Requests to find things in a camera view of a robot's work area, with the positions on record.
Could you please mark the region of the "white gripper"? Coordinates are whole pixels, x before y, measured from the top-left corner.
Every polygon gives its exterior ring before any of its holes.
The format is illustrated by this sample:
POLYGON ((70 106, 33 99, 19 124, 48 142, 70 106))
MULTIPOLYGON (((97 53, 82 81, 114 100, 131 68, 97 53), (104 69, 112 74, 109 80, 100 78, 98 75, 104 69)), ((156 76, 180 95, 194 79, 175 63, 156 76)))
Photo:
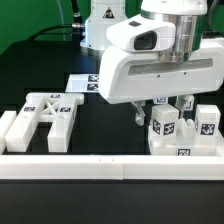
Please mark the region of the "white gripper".
POLYGON ((224 83, 224 37, 202 38, 193 50, 194 16, 136 15, 107 29, 110 46, 99 69, 99 93, 111 104, 133 102, 144 125, 145 100, 178 96, 184 116, 192 94, 224 83))

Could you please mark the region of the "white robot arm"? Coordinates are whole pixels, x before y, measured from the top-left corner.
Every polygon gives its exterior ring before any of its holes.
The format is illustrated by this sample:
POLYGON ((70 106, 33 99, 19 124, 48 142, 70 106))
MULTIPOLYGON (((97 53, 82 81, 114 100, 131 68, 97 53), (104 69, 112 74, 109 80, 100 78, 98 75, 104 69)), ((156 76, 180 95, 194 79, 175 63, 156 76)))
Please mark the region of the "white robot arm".
POLYGON ((207 0, 143 0, 125 15, 125 0, 92 0, 81 48, 101 56, 99 93, 111 104, 132 103, 144 124, 149 99, 215 91, 224 83, 224 37, 200 29, 207 0))

